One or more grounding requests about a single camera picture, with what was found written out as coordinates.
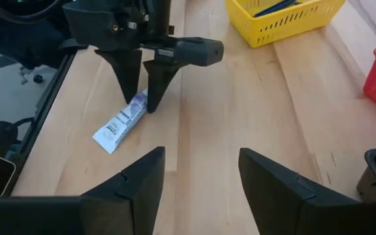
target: yellow plastic basket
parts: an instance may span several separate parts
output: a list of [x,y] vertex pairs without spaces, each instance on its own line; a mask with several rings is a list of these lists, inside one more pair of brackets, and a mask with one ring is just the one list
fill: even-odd
[[346,0],[298,0],[301,4],[254,18],[280,0],[226,0],[228,17],[253,48],[325,26]]

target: wooden tabletop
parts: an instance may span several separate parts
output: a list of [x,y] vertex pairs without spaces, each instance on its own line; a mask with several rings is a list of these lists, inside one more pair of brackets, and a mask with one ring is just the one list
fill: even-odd
[[[13,195],[79,195],[165,146],[155,234],[257,234],[242,147],[357,198],[364,153],[376,148],[376,104],[362,93],[376,1],[350,0],[327,27],[257,49],[229,24],[223,0],[173,0],[171,23],[179,37],[223,41],[223,61],[180,70],[109,155],[91,137],[126,104],[110,65],[93,48],[78,52]],[[146,81],[143,70],[140,90]]]

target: wooden table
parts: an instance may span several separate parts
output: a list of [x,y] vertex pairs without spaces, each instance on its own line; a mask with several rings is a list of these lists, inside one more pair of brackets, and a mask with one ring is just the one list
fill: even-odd
[[[376,148],[376,104],[362,93],[376,1],[346,2],[329,26],[254,50],[229,24],[223,0],[173,0],[171,23],[177,36],[223,41],[224,60],[183,68],[156,113],[109,155],[91,137],[126,104],[109,64],[79,52],[13,195],[79,195],[165,146],[155,234],[257,234],[241,147],[356,198],[364,152]],[[146,78],[143,71],[140,90]]]

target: blue object in basket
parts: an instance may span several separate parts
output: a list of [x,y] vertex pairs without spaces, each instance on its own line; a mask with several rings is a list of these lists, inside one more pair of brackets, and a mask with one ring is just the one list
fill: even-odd
[[297,2],[297,0],[284,0],[280,3],[275,4],[274,6],[271,6],[271,7],[267,8],[267,9],[261,11],[261,12],[256,13],[254,17],[256,18],[256,17],[259,17],[259,16],[264,16],[266,14],[273,13],[273,12],[278,11],[278,10],[282,10],[282,9],[287,8],[290,5],[294,4],[295,2]]

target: toothpaste tube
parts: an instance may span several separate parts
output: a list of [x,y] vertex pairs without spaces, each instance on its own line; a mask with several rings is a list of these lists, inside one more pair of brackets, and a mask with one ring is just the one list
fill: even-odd
[[130,104],[115,115],[104,127],[101,127],[92,138],[111,154],[120,145],[129,131],[146,113],[148,90],[138,93]]

